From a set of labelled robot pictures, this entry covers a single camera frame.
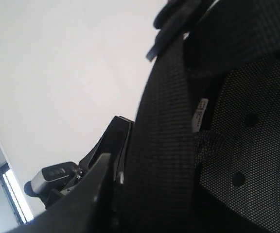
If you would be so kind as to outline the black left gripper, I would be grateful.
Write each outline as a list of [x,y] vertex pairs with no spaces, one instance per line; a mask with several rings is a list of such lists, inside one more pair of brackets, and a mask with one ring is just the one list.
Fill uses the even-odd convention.
[[57,202],[73,192],[76,187],[84,183],[91,185],[94,189],[98,189],[99,180],[92,177],[89,170],[92,169],[103,153],[111,155],[110,161],[113,163],[113,174],[119,174],[124,167],[123,164],[132,129],[133,121],[123,116],[113,117],[96,145],[80,160],[79,169],[74,177],[63,188],[52,189],[45,198],[42,198],[45,210],[51,209]]

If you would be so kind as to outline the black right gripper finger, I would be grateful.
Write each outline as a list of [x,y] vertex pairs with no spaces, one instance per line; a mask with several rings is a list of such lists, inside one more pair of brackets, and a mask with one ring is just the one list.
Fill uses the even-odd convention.
[[119,233],[123,156],[102,153],[81,181],[14,233]]

